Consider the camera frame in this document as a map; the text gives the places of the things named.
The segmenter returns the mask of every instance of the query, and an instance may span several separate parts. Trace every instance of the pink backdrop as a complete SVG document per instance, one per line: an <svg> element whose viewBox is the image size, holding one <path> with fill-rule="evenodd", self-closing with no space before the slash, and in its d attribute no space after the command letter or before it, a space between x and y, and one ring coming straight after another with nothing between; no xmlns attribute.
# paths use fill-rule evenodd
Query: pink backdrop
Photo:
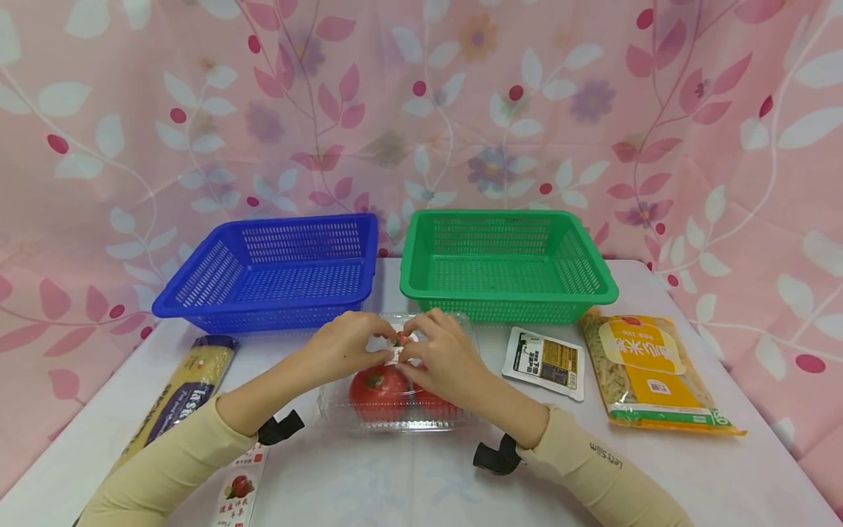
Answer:
<svg viewBox="0 0 843 527"><path fill-rule="evenodd" d="M214 225L565 208L843 508L843 0L0 2L0 492Z"/></svg>

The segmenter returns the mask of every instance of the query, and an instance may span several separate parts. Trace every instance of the yellow pasta bag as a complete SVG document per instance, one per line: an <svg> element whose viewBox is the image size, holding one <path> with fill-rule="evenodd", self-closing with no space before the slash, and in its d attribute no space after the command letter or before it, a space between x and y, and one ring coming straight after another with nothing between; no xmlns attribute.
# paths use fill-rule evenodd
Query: yellow pasta bag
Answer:
<svg viewBox="0 0 843 527"><path fill-rule="evenodd" d="M602 316L591 308L579 324L612 423L746 435L717 410L671 319Z"/></svg>

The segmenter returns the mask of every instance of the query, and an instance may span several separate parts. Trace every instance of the green plastic basket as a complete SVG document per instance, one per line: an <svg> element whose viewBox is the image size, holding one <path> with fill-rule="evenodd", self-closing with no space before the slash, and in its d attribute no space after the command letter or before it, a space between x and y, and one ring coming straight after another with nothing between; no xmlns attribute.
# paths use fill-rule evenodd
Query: green plastic basket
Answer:
<svg viewBox="0 0 843 527"><path fill-rule="evenodd" d="M401 292L472 320L571 324L618 286L579 219L564 211L413 214Z"/></svg>

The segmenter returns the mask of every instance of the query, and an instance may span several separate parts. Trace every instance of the arm sleeve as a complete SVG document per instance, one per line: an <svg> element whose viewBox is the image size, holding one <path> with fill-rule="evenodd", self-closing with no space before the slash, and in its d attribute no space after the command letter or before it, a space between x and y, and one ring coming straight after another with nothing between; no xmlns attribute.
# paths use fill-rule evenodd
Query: arm sleeve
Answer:
<svg viewBox="0 0 843 527"><path fill-rule="evenodd" d="M549 406L539 445L517 448L537 475L566 487L607 527L691 527L667 492L629 460L580 428L573 415Z"/></svg>
<svg viewBox="0 0 843 527"><path fill-rule="evenodd" d="M78 527L160 527L194 489L256 441L223 421L214 398L106 477Z"/></svg>

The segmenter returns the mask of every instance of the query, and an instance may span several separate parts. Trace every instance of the hand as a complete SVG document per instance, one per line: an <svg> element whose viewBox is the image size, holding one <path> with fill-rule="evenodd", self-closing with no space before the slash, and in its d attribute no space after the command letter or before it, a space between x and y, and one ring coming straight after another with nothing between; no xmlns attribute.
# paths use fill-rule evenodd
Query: hand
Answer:
<svg viewBox="0 0 843 527"><path fill-rule="evenodd" d="M322 326L300 350L278 364L294 368L303 376L303 391L343 379L392 358L392 352L367 352L370 336L398 340L398 333L386 320L372 313L347 311Z"/></svg>
<svg viewBox="0 0 843 527"><path fill-rule="evenodd" d="M497 378L483 363L480 354L459 322L440 309L418 315L404 325L403 333L421 331L428 338L408 342L397 367L425 390L470 411L477 411ZM406 363L421 359L422 366Z"/></svg>

